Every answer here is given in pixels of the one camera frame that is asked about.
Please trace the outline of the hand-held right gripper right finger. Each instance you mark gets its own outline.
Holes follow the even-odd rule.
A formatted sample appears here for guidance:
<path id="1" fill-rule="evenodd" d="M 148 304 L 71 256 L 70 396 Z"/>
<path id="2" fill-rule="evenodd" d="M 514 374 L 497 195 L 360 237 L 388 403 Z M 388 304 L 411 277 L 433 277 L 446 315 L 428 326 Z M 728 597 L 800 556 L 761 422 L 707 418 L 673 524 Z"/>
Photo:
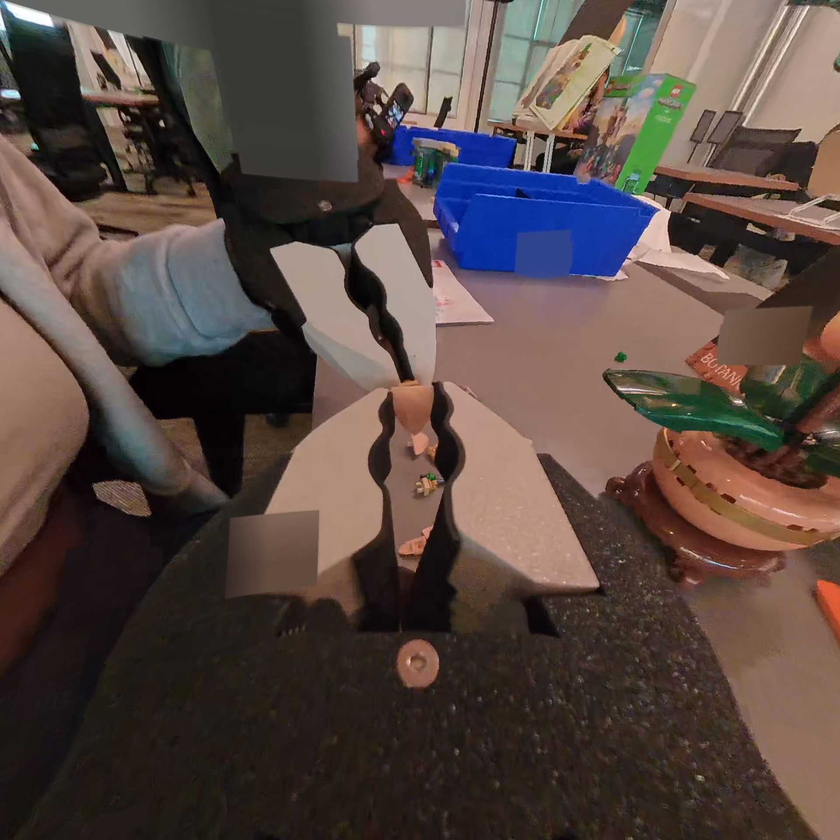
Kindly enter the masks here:
<path id="1" fill-rule="evenodd" d="M 434 384 L 444 480 L 413 583 L 415 627 L 488 627 L 501 604 L 601 583 L 532 443 L 452 382 Z"/>

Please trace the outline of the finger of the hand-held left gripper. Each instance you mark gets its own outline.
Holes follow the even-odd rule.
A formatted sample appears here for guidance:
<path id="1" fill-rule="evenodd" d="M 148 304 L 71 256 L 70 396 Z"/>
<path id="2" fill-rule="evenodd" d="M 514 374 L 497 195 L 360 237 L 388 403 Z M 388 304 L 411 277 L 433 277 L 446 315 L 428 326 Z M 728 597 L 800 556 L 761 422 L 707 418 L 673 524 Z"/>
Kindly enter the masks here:
<path id="1" fill-rule="evenodd" d="M 393 358 L 346 289 L 348 270 L 339 255 L 303 243 L 280 245 L 270 253 L 302 310 L 302 333 L 316 355 L 362 389 L 398 385 Z"/>
<path id="2" fill-rule="evenodd" d="M 350 252 L 350 299 L 362 311 L 357 385 L 431 384 L 437 362 L 436 302 L 403 231 L 375 225 Z"/>

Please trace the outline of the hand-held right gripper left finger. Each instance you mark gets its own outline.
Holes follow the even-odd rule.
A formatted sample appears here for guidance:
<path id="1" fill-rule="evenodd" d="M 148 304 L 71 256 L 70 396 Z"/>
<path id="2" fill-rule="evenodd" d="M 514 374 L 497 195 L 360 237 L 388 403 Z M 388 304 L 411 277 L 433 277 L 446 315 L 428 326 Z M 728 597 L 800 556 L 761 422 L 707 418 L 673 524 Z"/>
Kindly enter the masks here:
<path id="1" fill-rule="evenodd" d="M 392 394 L 377 389 L 295 449 L 266 516 L 263 592 L 333 599 L 360 624 L 397 624 Z"/>

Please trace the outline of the pile of small toy bricks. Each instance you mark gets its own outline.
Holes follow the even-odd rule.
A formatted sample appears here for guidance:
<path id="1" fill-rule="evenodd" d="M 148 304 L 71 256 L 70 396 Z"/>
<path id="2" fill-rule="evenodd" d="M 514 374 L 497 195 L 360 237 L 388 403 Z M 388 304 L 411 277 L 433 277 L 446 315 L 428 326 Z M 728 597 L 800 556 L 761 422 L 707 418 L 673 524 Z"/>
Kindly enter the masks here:
<path id="1" fill-rule="evenodd" d="M 438 443 L 431 441 L 426 433 L 421 432 L 410 437 L 407 450 L 423 467 L 423 471 L 414 482 L 414 497 L 418 500 L 431 498 L 435 501 L 437 494 L 445 486 L 445 478 L 436 465 Z M 435 517 L 436 514 L 430 512 L 427 516 L 427 524 L 419 530 L 419 533 L 399 546 L 397 557 L 400 560 L 419 561 L 431 537 Z"/>

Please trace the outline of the tan flower brick assembly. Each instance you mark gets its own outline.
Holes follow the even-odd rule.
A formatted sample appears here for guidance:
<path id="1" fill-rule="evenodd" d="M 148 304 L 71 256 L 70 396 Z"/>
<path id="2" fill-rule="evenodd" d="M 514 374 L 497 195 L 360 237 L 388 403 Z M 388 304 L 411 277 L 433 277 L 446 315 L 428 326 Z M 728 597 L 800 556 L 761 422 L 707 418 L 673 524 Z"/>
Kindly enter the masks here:
<path id="1" fill-rule="evenodd" d="M 391 388 L 391 396 L 399 424 L 412 436 L 422 433 L 431 420 L 434 386 L 405 381 Z"/>

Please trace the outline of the person's left forearm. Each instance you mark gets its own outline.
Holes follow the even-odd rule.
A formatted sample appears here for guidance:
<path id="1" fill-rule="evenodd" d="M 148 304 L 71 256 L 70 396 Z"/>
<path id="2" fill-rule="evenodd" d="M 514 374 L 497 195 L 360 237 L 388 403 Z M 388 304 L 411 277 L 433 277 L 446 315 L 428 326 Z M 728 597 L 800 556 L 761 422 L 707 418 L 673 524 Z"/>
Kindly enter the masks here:
<path id="1" fill-rule="evenodd" d="M 273 329 L 239 283 L 222 221 L 104 239 L 5 138 L 1 181 L 2 296 L 44 337 L 71 309 L 119 364 L 161 366 Z"/>

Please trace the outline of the grey desk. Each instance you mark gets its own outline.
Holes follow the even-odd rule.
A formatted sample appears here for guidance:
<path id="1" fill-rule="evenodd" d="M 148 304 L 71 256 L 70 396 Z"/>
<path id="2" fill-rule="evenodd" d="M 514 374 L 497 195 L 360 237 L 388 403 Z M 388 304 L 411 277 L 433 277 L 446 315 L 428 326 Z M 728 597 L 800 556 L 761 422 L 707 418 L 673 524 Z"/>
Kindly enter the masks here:
<path id="1" fill-rule="evenodd" d="M 545 603 L 555 636 L 434 637 L 429 689 L 385 678 L 394 639 L 340 637 L 304 838 L 838 838 L 838 643 L 817 608 L 838 548 L 769 587 L 680 592 L 596 497 L 650 425 L 609 393 L 619 350 L 682 372 L 721 315 L 645 269 L 608 282 L 456 271 L 496 320 L 438 332 L 438 371 L 537 449 L 605 593 Z"/>

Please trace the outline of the office desk with black legs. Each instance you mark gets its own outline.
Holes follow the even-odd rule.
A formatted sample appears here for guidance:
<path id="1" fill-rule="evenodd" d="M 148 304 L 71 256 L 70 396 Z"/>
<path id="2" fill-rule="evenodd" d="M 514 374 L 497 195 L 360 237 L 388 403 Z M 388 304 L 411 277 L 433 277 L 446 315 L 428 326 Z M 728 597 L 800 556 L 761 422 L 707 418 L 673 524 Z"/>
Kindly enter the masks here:
<path id="1" fill-rule="evenodd" d="M 793 276 L 838 248 L 838 222 L 826 227 L 803 213 L 791 211 L 807 202 L 795 184 L 741 173 L 681 175 L 659 166 L 647 193 L 675 202 L 668 232 L 672 245 L 698 256 L 713 247 L 710 263 L 724 267 L 738 247 L 761 256 L 782 259 Z"/>

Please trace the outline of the small colourful brick model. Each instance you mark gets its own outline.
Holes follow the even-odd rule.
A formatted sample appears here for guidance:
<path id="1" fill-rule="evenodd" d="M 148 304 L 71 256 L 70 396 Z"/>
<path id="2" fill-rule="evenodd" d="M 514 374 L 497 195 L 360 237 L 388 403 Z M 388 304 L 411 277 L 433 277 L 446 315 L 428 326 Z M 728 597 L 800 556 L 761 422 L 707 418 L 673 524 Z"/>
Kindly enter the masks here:
<path id="1" fill-rule="evenodd" d="M 435 188 L 445 167 L 458 162 L 459 153 L 460 148 L 455 143 L 430 138 L 413 139 L 413 184 Z"/>

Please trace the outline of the blue plastic bin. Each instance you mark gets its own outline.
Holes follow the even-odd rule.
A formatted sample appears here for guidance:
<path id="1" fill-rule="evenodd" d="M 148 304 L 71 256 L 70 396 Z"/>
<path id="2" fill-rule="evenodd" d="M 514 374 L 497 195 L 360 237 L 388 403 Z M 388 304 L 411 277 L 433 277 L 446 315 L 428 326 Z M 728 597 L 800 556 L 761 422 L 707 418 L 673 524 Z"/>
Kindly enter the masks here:
<path id="1" fill-rule="evenodd" d="M 507 169 L 516 152 L 517 141 L 501 135 L 472 133 L 452 129 L 400 126 L 395 132 L 392 151 L 385 163 L 408 166 L 413 163 L 413 141 L 429 139 L 452 143 L 459 149 L 458 163 Z"/>
<path id="2" fill-rule="evenodd" d="M 458 266 L 522 277 L 614 277 L 657 209 L 572 175 L 450 164 L 434 215 Z"/>

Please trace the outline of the phone on stand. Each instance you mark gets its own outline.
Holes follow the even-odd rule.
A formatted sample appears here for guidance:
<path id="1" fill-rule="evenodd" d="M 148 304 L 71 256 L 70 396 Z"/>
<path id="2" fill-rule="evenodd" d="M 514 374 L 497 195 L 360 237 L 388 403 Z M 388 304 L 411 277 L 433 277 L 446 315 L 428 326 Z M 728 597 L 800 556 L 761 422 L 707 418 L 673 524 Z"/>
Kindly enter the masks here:
<path id="1" fill-rule="evenodd" d="M 372 61 L 353 76 L 353 92 L 358 106 L 358 117 L 364 124 L 373 143 L 380 149 L 389 148 L 396 130 L 411 110 L 414 96 L 410 88 L 399 83 L 388 92 L 377 82 L 381 65 Z"/>

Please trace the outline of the toy brick potted plant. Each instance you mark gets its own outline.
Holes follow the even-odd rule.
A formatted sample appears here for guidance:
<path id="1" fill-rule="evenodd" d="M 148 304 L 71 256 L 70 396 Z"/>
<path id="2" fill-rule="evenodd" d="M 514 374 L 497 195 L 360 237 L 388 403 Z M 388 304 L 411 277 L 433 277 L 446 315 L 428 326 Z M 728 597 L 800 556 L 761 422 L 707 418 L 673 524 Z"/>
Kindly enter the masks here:
<path id="1" fill-rule="evenodd" d="M 650 460 L 606 492 L 672 553 L 682 585 L 710 574 L 768 580 L 785 553 L 838 539 L 839 370 L 804 357 L 811 316 L 727 313 L 718 359 L 747 367 L 737 392 L 700 376 L 603 374 L 658 426 Z"/>

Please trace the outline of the dark orchid picture box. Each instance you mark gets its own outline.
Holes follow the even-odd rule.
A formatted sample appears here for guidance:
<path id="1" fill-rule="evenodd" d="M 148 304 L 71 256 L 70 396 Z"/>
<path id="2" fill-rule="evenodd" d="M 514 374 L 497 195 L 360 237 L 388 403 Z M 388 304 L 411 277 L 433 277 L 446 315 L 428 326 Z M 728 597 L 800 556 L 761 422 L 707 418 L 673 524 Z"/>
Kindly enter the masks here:
<path id="1" fill-rule="evenodd" d="M 758 305 L 758 309 L 812 308 L 808 333 L 803 344 L 804 357 L 819 364 L 825 372 L 838 371 L 839 359 L 839 247 L 794 276 L 782 288 Z M 689 368 L 701 378 L 726 390 L 740 390 L 747 373 L 743 364 L 724 364 L 718 359 L 718 340 L 713 339 L 687 360 Z"/>

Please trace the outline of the black office chair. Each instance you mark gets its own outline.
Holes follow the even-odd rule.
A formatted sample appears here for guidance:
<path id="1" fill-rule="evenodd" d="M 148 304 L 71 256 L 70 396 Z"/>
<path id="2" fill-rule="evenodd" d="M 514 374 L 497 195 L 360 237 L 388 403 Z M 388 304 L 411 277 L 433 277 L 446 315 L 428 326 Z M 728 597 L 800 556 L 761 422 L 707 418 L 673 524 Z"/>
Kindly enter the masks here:
<path id="1" fill-rule="evenodd" d="M 72 202 L 99 196 L 107 179 L 81 95 L 67 30 L 21 19 L 2 7 L 4 48 L 35 143 L 30 160 Z"/>

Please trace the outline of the leaning toy set boxes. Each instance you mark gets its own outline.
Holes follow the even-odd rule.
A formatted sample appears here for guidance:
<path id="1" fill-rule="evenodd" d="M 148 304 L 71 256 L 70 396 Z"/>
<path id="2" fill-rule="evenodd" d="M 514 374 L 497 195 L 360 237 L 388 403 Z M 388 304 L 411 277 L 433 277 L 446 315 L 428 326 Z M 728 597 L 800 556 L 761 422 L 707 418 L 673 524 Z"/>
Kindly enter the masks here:
<path id="1" fill-rule="evenodd" d="M 514 107 L 512 120 L 540 123 L 549 131 L 563 130 L 621 52 L 620 46 L 594 35 L 552 48 Z"/>

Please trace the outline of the green toy set box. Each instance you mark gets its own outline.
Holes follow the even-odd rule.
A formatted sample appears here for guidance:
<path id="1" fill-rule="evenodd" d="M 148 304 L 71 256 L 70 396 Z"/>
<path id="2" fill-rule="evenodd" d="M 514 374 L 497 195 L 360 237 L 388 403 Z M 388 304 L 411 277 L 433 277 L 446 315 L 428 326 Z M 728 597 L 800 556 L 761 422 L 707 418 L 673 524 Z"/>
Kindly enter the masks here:
<path id="1" fill-rule="evenodd" d="M 644 194 L 696 88 L 669 74 L 610 77 L 574 175 Z"/>

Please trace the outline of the orange brick separator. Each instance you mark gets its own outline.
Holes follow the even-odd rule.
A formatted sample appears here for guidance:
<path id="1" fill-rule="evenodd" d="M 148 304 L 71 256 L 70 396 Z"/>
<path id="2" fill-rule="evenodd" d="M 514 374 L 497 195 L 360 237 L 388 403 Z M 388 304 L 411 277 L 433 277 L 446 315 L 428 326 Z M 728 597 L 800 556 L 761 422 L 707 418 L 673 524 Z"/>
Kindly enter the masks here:
<path id="1" fill-rule="evenodd" d="M 839 593 L 838 584 L 823 580 L 815 584 L 815 602 L 838 644 L 840 639 Z"/>

